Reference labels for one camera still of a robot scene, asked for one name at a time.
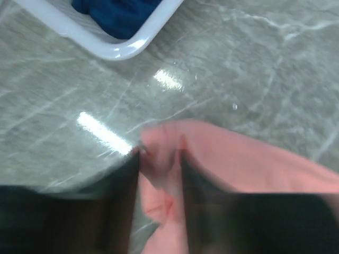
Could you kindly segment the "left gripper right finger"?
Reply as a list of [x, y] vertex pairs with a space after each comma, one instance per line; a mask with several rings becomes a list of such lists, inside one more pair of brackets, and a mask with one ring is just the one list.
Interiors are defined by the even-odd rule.
[[188, 253], [338, 253], [338, 177], [288, 168], [273, 179], [181, 158]]

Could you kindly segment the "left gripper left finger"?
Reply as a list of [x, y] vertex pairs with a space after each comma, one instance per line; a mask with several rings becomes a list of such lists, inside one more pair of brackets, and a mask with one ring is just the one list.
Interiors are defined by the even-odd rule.
[[1, 253], [127, 253], [139, 154], [59, 193], [1, 186]]

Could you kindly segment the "pink t-shirt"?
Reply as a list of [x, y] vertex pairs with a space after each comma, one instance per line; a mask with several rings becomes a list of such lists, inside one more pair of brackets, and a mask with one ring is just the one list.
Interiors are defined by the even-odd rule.
[[338, 253], [338, 174], [196, 120], [142, 130], [144, 253]]

